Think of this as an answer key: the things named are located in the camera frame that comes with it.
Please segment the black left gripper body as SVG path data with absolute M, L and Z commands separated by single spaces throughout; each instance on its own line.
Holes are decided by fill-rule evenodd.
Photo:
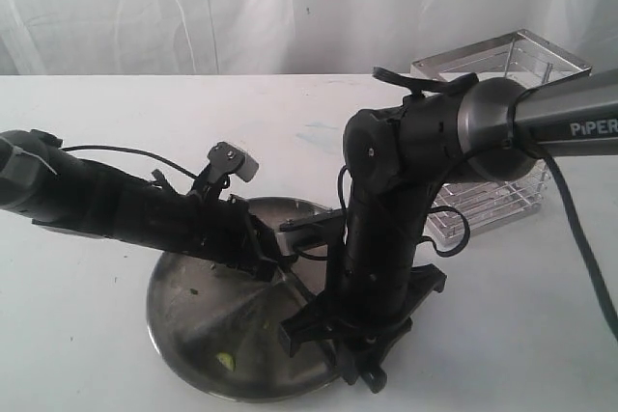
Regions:
M 270 258 L 263 243 L 266 230 L 266 224 L 240 197 L 207 201 L 190 218 L 188 236 L 171 250 L 241 272 L 269 272 Z

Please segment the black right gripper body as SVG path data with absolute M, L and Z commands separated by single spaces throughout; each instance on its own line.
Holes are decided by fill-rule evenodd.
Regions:
M 336 339 L 339 373 L 341 341 L 378 337 L 384 360 L 411 329 L 411 313 L 431 293 L 443 292 L 446 275 L 440 269 L 433 264 L 413 265 L 422 233 L 420 222 L 349 225 L 333 289 L 336 315 L 347 328 Z

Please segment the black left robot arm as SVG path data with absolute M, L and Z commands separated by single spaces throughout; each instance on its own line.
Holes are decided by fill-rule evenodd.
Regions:
M 221 192 L 230 177 L 255 177 L 246 152 L 217 143 L 188 192 L 161 174 L 146 180 L 77 158 L 55 136 L 11 130 L 1 135 L 1 207 L 58 233 L 109 238 L 224 264 L 268 282 L 282 255 L 273 231 L 249 203 Z

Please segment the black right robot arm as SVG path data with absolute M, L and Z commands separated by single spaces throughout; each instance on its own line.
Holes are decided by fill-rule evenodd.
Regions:
M 556 181 L 605 321 L 615 328 L 616 310 L 556 161 L 617 152 L 616 71 L 532 89 L 473 73 L 450 82 L 382 68 L 373 75 L 407 95 L 399 106 L 364 109 L 349 119 L 343 171 L 351 177 L 350 195 L 336 211 L 283 225 L 287 233 L 303 232 L 292 242 L 297 255 L 326 249 L 323 291 L 279 326 L 285 352 L 330 341 L 347 383 L 363 380 L 381 391 L 383 359 L 410 330 L 412 313 L 446 282 L 436 266 L 413 262 L 441 187 L 520 179 L 538 160 Z

